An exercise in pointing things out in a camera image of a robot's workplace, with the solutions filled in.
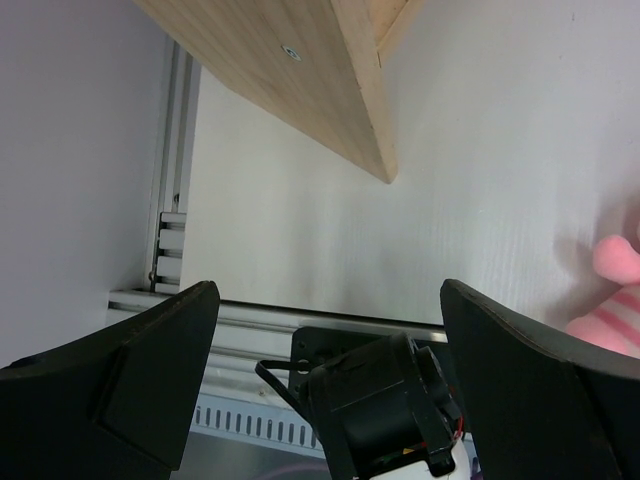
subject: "black cable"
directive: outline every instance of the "black cable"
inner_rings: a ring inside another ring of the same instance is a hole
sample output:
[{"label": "black cable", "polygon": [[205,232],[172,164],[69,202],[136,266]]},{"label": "black cable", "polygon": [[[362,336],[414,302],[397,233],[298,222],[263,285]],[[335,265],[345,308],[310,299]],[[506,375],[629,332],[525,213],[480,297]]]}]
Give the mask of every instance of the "black cable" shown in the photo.
[{"label": "black cable", "polygon": [[293,408],[298,415],[304,418],[307,422],[309,419],[308,415],[303,411],[300,402],[289,393],[287,387],[285,387],[278,378],[270,372],[270,370],[286,370],[287,372],[295,371],[295,372],[310,372],[313,369],[313,366],[310,363],[306,362],[283,362],[280,360],[262,360],[256,364],[256,373],[258,376],[267,382],[271,388],[273,388],[282,399],[289,404],[291,408]]}]

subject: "white surface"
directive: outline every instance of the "white surface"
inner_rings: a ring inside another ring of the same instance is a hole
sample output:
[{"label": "white surface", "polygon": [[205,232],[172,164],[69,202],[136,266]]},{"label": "white surface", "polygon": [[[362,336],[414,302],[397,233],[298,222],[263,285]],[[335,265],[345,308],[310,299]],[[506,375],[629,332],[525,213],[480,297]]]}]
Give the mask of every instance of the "white surface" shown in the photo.
[{"label": "white surface", "polygon": [[440,480],[469,480],[469,478],[471,478],[469,455],[462,441],[459,441],[455,447],[453,447],[452,456],[456,468],[446,476],[434,477],[429,472],[427,463],[423,461],[406,465],[383,475],[378,475],[371,480],[430,480],[435,478],[439,478]]},{"label": "white surface", "polygon": [[174,257],[158,257],[158,276],[180,278],[182,259]]},{"label": "white surface", "polygon": [[129,0],[2,2],[0,366],[143,275],[164,34]]},{"label": "white surface", "polygon": [[385,66],[391,186],[203,72],[182,286],[440,322],[461,279],[554,325],[610,286],[589,248],[635,230],[640,3],[433,0]]},{"label": "white surface", "polygon": [[184,248],[184,232],[179,230],[160,230],[159,246],[164,250],[182,250]]}]

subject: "screw hole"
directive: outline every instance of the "screw hole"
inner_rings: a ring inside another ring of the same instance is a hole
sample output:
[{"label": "screw hole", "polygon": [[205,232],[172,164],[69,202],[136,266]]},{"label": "screw hole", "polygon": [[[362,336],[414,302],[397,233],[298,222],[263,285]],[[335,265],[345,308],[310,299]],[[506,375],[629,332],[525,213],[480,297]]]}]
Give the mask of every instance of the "screw hole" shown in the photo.
[{"label": "screw hole", "polygon": [[[309,360],[300,360],[299,363],[309,363]],[[303,371],[298,370],[298,373],[300,375],[307,375],[309,372],[303,372]]]},{"label": "screw hole", "polygon": [[298,52],[296,52],[293,48],[287,47],[286,45],[282,45],[282,49],[285,51],[287,55],[293,58],[296,62],[302,61],[302,57],[298,55]]}]

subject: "wooden board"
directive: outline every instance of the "wooden board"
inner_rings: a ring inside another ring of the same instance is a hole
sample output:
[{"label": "wooden board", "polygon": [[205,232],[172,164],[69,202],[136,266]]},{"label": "wooden board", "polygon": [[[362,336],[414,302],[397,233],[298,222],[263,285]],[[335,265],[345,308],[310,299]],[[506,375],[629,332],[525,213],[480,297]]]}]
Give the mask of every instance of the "wooden board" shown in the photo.
[{"label": "wooden board", "polygon": [[423,7],[425,0],[369,0],[380,64],[384,65]]},{"label": "wooden board", "polygon": [[385,37],[389,29],[407,5],[408,0],[368,0],[369,14],[373,24],[376,45]]},{"label": "wooden board", "polygon": [[228,88],[384,182],[395,178],[367,0],[135,1]]}]

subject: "pink plush toy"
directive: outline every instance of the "pink plush toy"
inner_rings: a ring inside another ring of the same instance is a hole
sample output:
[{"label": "pink plush toy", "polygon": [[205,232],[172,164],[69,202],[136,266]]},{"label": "pink plush toy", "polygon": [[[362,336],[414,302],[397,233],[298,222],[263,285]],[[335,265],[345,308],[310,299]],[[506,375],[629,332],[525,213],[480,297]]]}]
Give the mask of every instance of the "pink plush toy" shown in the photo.
[{"label": "pink plush toy", "polygon": [[622,289],[584,317],[572,320],[567,333],[640,358],[640,254],[626,239],[612,235],[596,246],[593,267],[602,277],[622,285]]}]

